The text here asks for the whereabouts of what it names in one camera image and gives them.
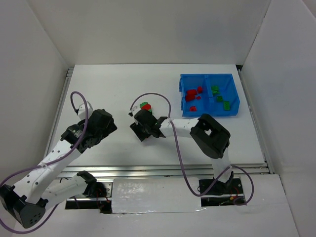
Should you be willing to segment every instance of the white table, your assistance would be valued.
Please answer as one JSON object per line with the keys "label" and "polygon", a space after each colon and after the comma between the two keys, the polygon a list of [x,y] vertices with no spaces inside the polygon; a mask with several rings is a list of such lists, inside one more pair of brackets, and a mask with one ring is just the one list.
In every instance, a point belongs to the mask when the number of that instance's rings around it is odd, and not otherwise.
{"label": "white table", "polygon": [[[183,213],[107,215],[98,213],[96,209],[65,210],[65,203],[61,203],[45,225],[24,236],[298,237],[279,176],[251,177],[255,194],[248,206],[208,206],[202,211]],[[241,182],[248,197],[250,182],[246,176],[241,178]],[[15,229],[24,230],[19,223]]]}
{"label": "white table", "polygon": [[[180,74],[216,73],[233,75],[240,98],[236,117],[217,119],[231,133],[231,162],[263,165],[265,161],[235,65],[76,65],[49,150],[68,126],[78,122],[69,100],[70,93],[76,90],[94,109],[105,109],[111,113],[118,130],[84,152],[71,166],[178,165],[174,138],[138,140],[129,128],[133,123],[133,118],[128,116],[129,107],[138,95],[158,92],[170,100],[172,117],[181,118]],[[140,99],[139,103],[143,101],[152,105],[156,117],[167,115],[168,106],[162,98],[150,95]],[[75,104],[81,103],[80,98],[75,96]],[[180,138],[179,141],[184,164],[210,164],[210,158],[201,152],[193,139]]]}

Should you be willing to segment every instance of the red cube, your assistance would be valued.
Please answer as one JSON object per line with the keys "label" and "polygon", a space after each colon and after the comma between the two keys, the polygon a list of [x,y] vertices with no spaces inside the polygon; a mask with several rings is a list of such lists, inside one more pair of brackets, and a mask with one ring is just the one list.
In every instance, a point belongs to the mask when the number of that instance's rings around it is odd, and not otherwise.
{"label": "red cube", "polygon": [[197,90],[195,89],[191,89],[191,90],[187,90],[187,95],[197,95]]}
{"label": "red cube", "polygon": [[197,108],[196,108],[195,106],[191,106],[191,107],[189,108],[189,110],[192,111],[192,112],[194,112],[194,111],[197,110]]}
{"label": "red cube", "polygon": [[186,95],[186,102],[194,100],[196,98],[195,95]]}
{"label": "red cube", "polygon": [[146,104],[142,107],[143,110],[150,110],[152,106],[150,104]]}
{"label": "red cube", "polygon": [[199,87],[197,88],[197,92],[198,92],[199,94],[201,94],[201,93],[203,92],[202,86],[199,86]]}

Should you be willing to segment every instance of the blue bin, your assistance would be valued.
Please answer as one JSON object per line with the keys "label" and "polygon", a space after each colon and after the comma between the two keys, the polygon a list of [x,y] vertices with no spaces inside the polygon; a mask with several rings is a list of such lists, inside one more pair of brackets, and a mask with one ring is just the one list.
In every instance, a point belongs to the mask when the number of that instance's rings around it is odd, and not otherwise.
{"label": "blue bin", "polygon": [[[236,116],[239,110],[240,100],[232,74],[181,74],[179,90],[182,95],[181,110],[183,117],[199,117],[209,114],[214,117]],[[203,92],[197,94],[201,99],[186,102],[187,90],[197,90],[202,86]],[[219,94],[212,92],[212,86],[219,87]],[[217,96],[222,96],[224,101],[229,101],[230,110],[224,109],[224,102],[219,102]],[[197,111],[190,111],[195,106]]]}

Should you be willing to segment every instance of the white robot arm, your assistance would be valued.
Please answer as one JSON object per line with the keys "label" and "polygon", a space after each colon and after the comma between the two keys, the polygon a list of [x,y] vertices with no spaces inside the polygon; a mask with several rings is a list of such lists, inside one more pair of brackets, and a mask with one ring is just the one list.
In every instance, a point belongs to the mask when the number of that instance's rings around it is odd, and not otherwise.
{"label": "white robot arm", "polygon": [[49,187],[67,165],[117,129],[111,114],[101,109],[94,111],[88,103],[89,119],[81,143],[66,158],[49,166],[46,165],[68,154],[81,137],[85,122],[83,108],[84,106],[80,106],[78,109],[78,116],[83,120],[67,128],[57,145],[40,162],[42,168],[31,171],[13,186],[0,187],[0,200],[3,206],[26,229],[35,225],[46,210],[67,198],[78,194],[95,197],[99,190],[106,192],[103,184],[98,183],[86,171]]}
{"label": "white robot arm", "polygon": [[[230,133],[213,117],[203,114],[193,119],[169,119],[160,117],[156,119],[152,112],[135,107],[129,114],[135,122],[130,128],[135,132],[140,141],[151,135],[159,137],[174,136],[170,120],[172,120],[177,136],[193,138],[204,154],[211,158],[214,177],[217,177],[227,167],[230,167],[228,146]],[[219,178],[219,181],[228,187],[234,175],[229,168]]]}

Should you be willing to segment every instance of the green block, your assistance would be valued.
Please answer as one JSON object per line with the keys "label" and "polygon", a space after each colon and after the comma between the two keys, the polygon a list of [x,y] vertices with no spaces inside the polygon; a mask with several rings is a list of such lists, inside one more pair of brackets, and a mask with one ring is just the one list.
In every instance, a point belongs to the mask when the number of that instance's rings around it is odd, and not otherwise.
{"label": "green block", "polygon": [[217,96],[217,101],[218,101],[218,102],[222,102],[223,100],[224,100],[224,99],[223,99],[223,97],[222,97],[221,95],[218,95],[218,96]]}
{"label": "green block", "polygon": [[229,101],[224,101],[224,110],[231,110],[231,106],[229,104]]}
{"label": "green block", "polygon": [[211,86],[211,89],[212,89],[212,90],[215,90],[215,91],[219,91],[219,86],[213,85],[213,86]]}
{"label": "green block", "polygon": [[146,105],[146,104],[148,104],[148,102],[143,102],[143,103],[141,103],[140,105],[139,105],[139,107],[141,108],[141,107],[143,107],[144,105]]}

